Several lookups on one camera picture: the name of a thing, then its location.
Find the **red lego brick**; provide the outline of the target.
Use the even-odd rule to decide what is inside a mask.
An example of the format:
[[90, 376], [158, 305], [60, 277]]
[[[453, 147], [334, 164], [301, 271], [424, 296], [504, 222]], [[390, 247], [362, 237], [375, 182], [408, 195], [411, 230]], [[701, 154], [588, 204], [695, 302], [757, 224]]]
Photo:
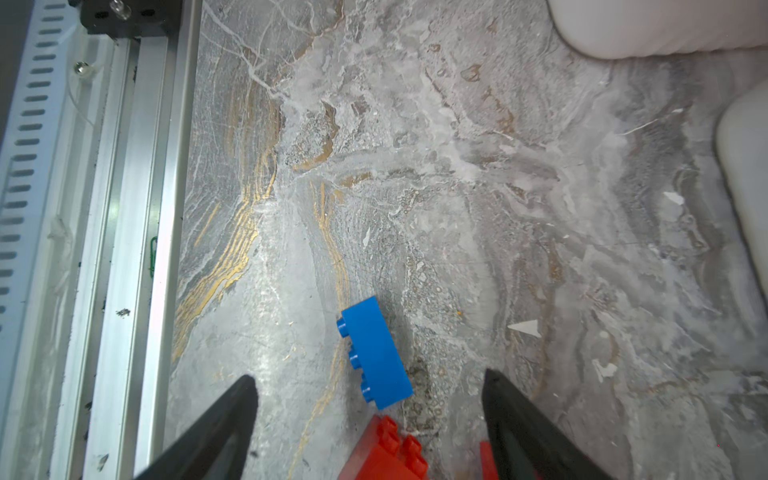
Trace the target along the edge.
[[483, 480], [498, 480], [495, 461], [493, 458], [493, 452], [489, 441], [482, 441], [480, 443], [480, 460]]
[[402, 436], [390, 416], [374, 415], [337, 479], [421, 480], [428, 469], [421, 443], [413, 435]]

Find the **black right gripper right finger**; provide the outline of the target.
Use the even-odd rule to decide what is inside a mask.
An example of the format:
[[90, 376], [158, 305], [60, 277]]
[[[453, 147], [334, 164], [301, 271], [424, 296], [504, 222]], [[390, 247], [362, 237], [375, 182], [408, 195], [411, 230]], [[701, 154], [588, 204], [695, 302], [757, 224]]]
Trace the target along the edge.
[[490, 451], [500, 479], [608, 479], [502, 372], [482, 388]]

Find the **blue lego brick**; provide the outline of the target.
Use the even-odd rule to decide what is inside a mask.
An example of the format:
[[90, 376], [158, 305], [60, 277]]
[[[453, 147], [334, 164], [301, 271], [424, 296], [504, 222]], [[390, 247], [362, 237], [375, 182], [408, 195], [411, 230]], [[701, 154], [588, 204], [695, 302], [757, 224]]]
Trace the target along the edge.
[[384, 410], [413, 394], [376, 297], [343, 310], [337, 329], [350, 341], [349, 361], [361, 371], [361, 393], [367, 403]]

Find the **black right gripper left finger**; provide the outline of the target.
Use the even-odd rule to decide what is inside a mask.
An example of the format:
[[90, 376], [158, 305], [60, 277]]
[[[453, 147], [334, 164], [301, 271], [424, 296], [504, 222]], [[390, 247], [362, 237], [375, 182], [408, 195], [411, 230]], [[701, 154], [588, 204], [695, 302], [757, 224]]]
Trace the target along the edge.
[[250, 451], [258, 404], [255, 379], [241, 376], [137, 477], [240, 479]]

